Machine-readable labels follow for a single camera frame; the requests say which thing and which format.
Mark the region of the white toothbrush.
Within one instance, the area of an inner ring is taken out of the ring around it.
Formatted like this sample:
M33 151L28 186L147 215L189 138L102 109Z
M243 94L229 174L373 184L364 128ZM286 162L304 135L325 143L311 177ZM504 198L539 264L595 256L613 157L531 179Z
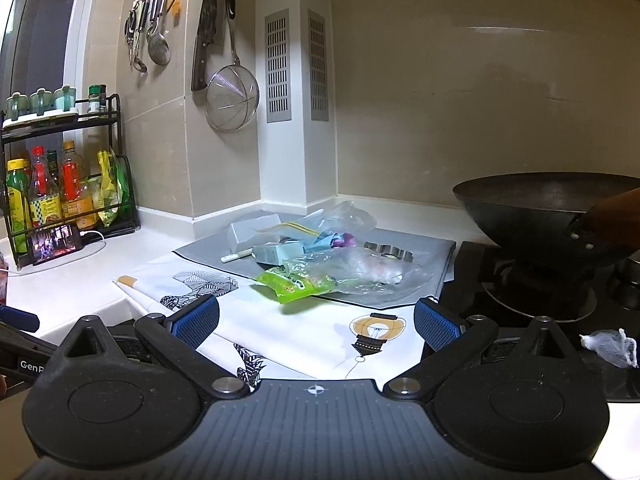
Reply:
M232 261L238 261L240 259L246 258L253 255L253 248L246 248L240 250L239 252L234 252L233 254L224 255L220 258L221 263L229 263Z

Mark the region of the translucent plastic box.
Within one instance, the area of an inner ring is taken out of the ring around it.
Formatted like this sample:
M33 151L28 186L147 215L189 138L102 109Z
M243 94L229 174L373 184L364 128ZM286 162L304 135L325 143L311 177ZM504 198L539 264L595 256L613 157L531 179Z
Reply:
M277 214L264 214L232 222L228 229L228 242L232 254L244 252L254 246L278 242L280 236L271 229L281 223Z

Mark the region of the green snack wrapper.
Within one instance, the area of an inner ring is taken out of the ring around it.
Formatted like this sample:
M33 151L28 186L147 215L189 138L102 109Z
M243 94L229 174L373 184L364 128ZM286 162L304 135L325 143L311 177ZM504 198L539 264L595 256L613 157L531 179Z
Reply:
M258 284L271 289L280 304L334 292L337 281L318 266L274 266L262 272Z

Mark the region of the clear plastic bag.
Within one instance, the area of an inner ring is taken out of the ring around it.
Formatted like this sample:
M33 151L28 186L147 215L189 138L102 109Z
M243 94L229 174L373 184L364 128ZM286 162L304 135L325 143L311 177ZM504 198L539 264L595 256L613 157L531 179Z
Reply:
M283 302L323 294L369 296L380 302L400 299L433 281L434 272L413 256L384 254L363 237L373 217L351 202L288 220L271 231L302 244L303 253L265 271L259 281Z

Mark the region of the light blue floral box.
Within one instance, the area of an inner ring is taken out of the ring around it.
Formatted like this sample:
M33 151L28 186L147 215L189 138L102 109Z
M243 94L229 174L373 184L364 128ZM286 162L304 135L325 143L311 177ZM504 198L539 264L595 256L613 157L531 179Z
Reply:
M304 245L299 240L285 240L254 246L252 255L257 263L280 266L286 260L303 257L305 252Z

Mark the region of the white patterned cloth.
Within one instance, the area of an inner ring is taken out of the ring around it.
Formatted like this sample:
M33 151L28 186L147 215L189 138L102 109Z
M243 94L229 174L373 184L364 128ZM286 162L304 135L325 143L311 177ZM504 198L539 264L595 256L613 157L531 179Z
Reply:
M219 322L198 352L252 386L267 378L364 378L382 386L418 364L423 352L410 307L377 311L320 298L279 304L265 286L175 254L115 283L137 318L171 315L215 296Z

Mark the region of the grey counter mat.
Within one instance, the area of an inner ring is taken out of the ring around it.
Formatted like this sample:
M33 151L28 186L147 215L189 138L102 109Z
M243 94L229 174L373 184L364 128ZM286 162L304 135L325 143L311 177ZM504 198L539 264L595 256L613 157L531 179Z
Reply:
M446 281L453 240L374 228L356 245L304 255L283 270L318 284L318 297L384 310L437 297Z

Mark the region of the metal cookie cutter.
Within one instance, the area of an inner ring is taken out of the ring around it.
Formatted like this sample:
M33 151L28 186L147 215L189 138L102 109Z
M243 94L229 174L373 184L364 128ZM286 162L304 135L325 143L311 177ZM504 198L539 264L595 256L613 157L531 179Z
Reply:
M405 262L413 262L413 253L408 250L401 249L399 247L390 244L376 244L373 242L365 242L364 248L369 249L371 252L376 252L382 257Z

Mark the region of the smartphone showing video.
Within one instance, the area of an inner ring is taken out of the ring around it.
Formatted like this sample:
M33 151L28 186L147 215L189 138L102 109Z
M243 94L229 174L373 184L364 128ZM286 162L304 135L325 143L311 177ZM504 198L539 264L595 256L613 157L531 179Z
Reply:
M76 224L64 223L28 234L27 247L30 263L40 264L79 252L84 243Z

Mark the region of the red cap sauce bottle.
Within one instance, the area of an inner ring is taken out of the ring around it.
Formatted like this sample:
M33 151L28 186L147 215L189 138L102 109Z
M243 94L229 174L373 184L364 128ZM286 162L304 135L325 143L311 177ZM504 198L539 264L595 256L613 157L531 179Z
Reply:
M60 192L51 177L44 147L32 149L32 177L29 209L33 226L46 226L63 220Z

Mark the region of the yellow green snack bag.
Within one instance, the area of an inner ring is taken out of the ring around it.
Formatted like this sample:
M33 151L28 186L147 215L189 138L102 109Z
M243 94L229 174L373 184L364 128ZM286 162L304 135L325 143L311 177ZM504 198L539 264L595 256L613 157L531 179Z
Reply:
M125 164L112 150L98 151L96 155L101 170L96 208L98 216L107 228L117 218L126 218L131 212L130 187Z

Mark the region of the black wok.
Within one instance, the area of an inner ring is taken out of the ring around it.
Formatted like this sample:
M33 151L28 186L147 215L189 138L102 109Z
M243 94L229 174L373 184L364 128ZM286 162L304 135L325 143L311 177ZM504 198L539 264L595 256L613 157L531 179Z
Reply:
M526 259L608 266L639 249L639 179L582 171L498 174L452 189L495 244Z

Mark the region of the orange cap oil bottle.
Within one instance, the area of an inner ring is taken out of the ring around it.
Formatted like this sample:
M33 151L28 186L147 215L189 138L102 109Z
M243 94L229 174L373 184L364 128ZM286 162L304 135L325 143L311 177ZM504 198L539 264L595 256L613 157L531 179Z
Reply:
M85 164L76 152L75 142L72 140L63 142L61 185L64 216L72 218L81 231L90 230L96 226L98 215L93 211Z

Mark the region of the black gas stove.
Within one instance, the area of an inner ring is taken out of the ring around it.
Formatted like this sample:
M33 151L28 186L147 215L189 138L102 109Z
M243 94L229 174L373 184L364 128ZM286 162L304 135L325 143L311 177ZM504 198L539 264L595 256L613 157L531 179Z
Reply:
M580 274L517 262L500 247L465 242L454 260L454 278L434 303L462 321L484 315L498 324L498 338L483 356L488 362L504 359L536 316L548 316L596 375L610 402L639 401L638 367L606 362L580 340L602 330L624 330L639 338L638 254Z

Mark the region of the crumpled white tissue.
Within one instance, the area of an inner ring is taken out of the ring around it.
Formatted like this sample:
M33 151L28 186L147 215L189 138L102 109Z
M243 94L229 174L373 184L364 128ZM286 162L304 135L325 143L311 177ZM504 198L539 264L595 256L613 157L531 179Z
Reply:
M584 348L596 352L605 362L618 368L637 368L637 341L626 335L623 328L618 330L597 330L590 335L580 335Z

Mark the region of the green label oil bottle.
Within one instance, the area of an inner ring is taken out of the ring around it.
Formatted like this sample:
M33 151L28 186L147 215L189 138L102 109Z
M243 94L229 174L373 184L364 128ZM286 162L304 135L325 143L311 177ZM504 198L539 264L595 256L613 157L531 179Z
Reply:
M9 216L13 243L19 255L28 253L27 235L24 233L32 227L28 204L29 180L27 162L24 158L10 159L6 163L6 187L9 195Z

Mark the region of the teal ceramic jars set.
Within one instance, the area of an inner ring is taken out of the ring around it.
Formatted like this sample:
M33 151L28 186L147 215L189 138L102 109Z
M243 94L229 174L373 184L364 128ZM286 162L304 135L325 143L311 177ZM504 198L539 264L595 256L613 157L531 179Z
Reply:
M54 91L39 88L30 96L13 92L6 99L3 125L6 128L77 117L76 88L64 84Z

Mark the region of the green lid spice jar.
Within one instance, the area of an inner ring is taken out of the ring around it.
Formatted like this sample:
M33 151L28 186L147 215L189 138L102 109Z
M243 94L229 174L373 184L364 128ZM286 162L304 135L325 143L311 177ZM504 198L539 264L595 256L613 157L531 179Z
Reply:
M104 114L106 111L106 85L92 84L88 90L88 112L91 114Z

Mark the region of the hanging metal ladle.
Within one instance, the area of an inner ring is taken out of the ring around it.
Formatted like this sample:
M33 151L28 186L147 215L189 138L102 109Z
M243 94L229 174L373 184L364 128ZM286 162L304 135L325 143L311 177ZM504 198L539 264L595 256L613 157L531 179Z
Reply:
M166 0L153 0L150 24L146 31L146 43L151 61L166 66L170 61L170 47L162 33L162 21Z

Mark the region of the hanging cleaver knife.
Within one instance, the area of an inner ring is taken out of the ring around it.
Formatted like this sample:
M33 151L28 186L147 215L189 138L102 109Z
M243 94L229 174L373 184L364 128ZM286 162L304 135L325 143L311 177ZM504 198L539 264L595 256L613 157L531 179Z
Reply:
M217 0L202 0L198 29L194 41L191 91L197 92L207 87L207 48L215 41L217 31Z

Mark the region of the hanging utensils bunch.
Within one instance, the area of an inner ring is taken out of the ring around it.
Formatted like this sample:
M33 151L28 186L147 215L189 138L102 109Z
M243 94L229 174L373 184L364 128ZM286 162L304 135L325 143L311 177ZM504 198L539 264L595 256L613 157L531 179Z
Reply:
M148 71L148 68L140 58L141 38L148 9L148 0L139 0L129 11L128 18L125 22L125 38L128 47L129 65L133 70L142 74Z

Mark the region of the left wall vent grille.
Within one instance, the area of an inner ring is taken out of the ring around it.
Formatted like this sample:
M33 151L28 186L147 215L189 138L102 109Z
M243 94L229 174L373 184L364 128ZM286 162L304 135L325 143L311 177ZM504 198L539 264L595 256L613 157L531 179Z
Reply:
M288 122L291 110L290 14L288 9L265 17L266 115L268 124Z

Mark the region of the wall vent grille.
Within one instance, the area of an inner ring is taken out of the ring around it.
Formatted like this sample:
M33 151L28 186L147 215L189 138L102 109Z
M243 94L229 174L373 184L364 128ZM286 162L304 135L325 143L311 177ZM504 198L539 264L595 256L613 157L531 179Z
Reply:
M315 122L329 120L328 61L326 60L326 21L308 11L310 116Z
M268 124L288 122L291 110L290 14L288 9L265 17L266 115Z

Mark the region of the right wall vent grille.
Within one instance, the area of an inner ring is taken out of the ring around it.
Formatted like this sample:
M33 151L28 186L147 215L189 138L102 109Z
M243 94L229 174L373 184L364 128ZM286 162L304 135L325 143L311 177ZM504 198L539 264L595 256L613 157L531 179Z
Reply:
M326 21L308 11L310 116L315 122L329 120L328 61L326 60Z

